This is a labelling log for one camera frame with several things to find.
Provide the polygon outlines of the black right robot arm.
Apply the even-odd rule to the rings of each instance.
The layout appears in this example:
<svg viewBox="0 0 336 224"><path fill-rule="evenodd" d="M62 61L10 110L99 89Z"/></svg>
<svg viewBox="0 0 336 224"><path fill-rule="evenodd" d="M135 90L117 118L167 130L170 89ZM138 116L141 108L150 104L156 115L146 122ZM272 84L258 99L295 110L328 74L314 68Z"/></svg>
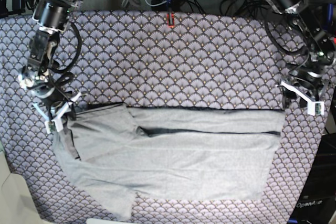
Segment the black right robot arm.
<svg viewBox="0 0 336 224"><path fill-rule="evenodd" d="M39 106L35 107L46 121L53 119L52 109L71 103L69 95L62 91L61 86L73 77L70 69L79 57L82 43L79 31L69 17L69 10L79 7L82 1L40 0L33 12L32 19L37 23L38 29L30 41L30 54L18 79L23 89L30 91L43 103L46 112ZM77 50L71 63L61 69L53 55L59 44L60 33L69 27L74 30L77 38Z"/></svg>

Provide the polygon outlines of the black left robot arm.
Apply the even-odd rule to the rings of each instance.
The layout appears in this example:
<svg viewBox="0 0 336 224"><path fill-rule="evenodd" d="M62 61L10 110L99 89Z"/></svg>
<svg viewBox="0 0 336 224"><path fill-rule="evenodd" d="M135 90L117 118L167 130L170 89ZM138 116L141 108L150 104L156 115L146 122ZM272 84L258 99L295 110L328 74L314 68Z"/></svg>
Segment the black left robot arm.
<svg viewBox="0 0 336 224"><path fill-rule="evenodd" d="M281 81L285 102L300 97L315 109L323 106L322 94L327 85L322 77L326 68L335 64L335 44L322 28L305 0L265 0L270 11L289 18L289 27L300 32L304 45L289 51L271 35L268 20L264 20L265 31L272 43L284 54L304 56L302 63L288 64L288 76Z"/></svg>

